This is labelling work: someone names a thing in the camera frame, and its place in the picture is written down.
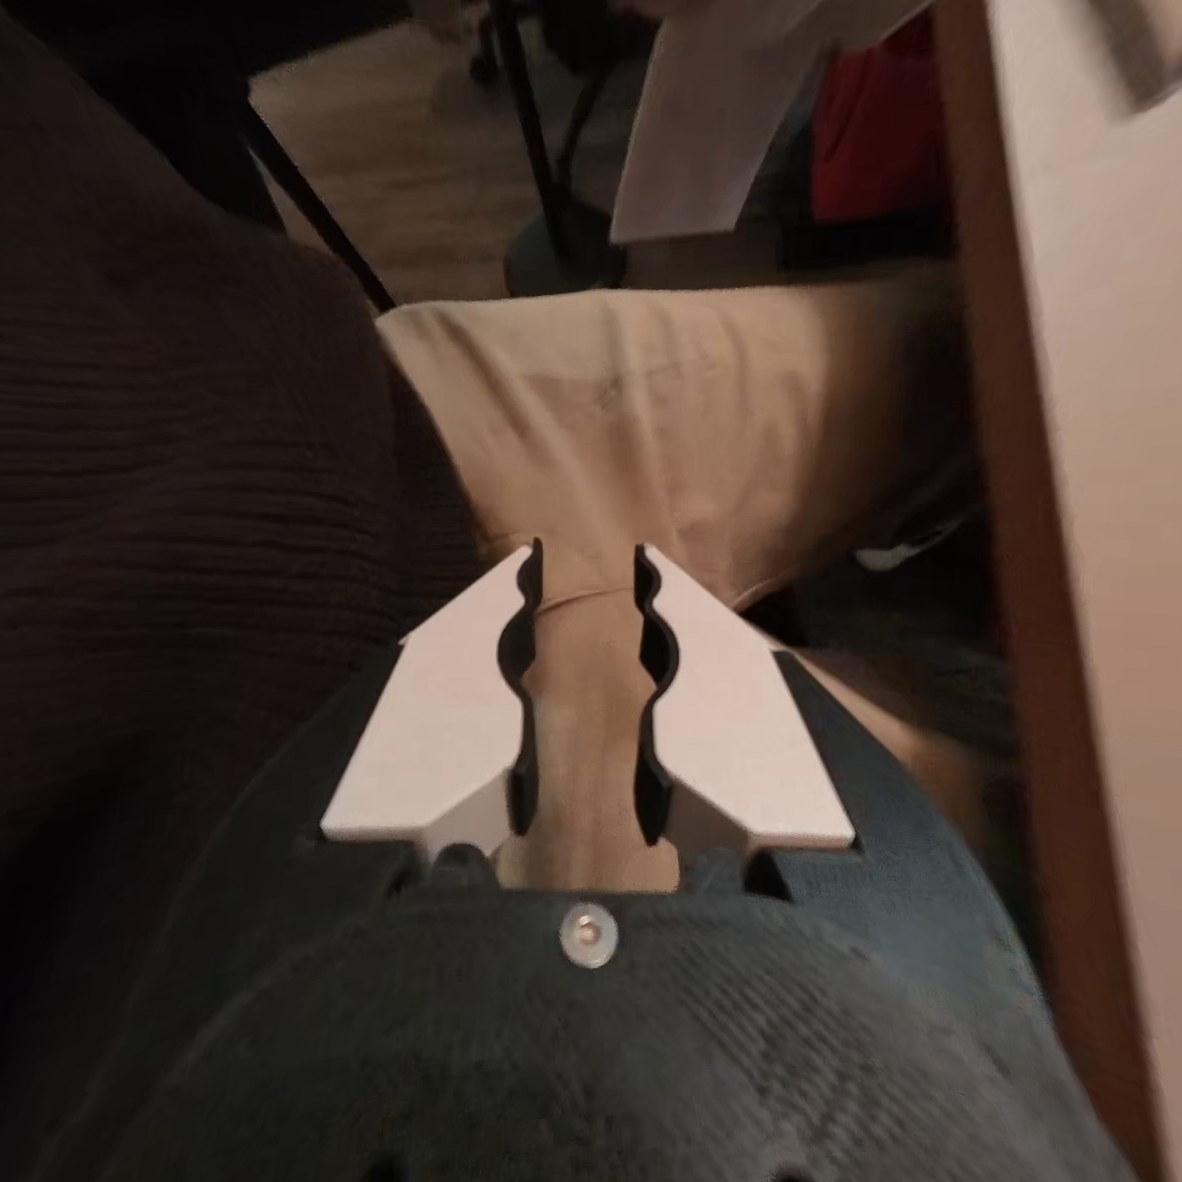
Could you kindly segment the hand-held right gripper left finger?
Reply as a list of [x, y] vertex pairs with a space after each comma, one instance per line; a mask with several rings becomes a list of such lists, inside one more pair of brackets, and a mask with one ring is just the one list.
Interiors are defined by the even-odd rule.
[[518, 546], [398, 645], [320, 832], [340, 843], [452, 846], [495, 854], [539, 800], [535, 711], [539, 539]]

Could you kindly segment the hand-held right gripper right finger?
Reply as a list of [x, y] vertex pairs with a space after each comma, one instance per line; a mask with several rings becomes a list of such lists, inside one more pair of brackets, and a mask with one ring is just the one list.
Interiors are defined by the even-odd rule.
[[772, 640], [656, 545], [633, 555], [639, 659], [652, 691], [639, 718], [636, 821], [683, 864], [724, 849], [853, 848], [856, 831]]

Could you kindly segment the person's beige trousers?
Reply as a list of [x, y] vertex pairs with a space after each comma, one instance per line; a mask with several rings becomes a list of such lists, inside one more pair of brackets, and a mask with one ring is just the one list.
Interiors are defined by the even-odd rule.
[[406, 304], [377, 329], [495, 564], [543, 545], [539, 808], [497, 878], [668, 891], [634, 774], [652, 682], [634, 551], [742, 612], [852, 553], [915, 554], [971, 495], [964, 297], [949, 266], [817, 285]]

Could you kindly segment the person's dark sweater torso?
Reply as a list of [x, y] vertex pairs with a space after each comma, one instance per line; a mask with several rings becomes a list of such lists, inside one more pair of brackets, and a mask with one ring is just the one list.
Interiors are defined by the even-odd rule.
[[212, 836], [480, 572], [346, 267], [193, 188], [2, 6], [2, 1179], [86, 1102]]

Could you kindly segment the brown table edge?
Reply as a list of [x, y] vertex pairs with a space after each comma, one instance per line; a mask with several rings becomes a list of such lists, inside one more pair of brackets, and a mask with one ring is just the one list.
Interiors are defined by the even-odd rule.
[[1041, 956], [1179, 1179], [1179, 2], [938, 2]]

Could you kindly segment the black stand with round base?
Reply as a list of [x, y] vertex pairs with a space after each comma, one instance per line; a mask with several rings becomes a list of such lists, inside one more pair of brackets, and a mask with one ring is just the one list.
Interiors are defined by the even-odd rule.
[[571, 111], [563, 149], [551, 156], [515, 4], [489, 2], [489, 13], [539, 199], [539, 213], [524, 223], [507, 247], [507, 293], [513, 298], [535, 298], [618, 288], [627, 271], [625, 250], [612, 241], [608, 213], [576, 196], [571, 180], [582, 129], [613, 66], [598, 69], [583, 86]]

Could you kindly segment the black metal chair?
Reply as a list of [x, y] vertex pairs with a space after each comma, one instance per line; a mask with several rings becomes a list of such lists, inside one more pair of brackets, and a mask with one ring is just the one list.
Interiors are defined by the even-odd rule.
[[384, 282], [320, 199], [249, 98], [242, 102], [239, 122], [244, 143], [258, 166], [310, 225], [321, 245], [352, 273], [377, 314], [384, 315], [391, 311], [396, 301]]

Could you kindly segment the red cloth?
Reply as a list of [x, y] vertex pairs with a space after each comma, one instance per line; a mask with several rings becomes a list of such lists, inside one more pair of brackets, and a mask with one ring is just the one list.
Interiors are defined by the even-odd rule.
[[809, 212], [848, 225], [934, 212], [950, 198], [934, 22], [835, 54], [810, 116]]

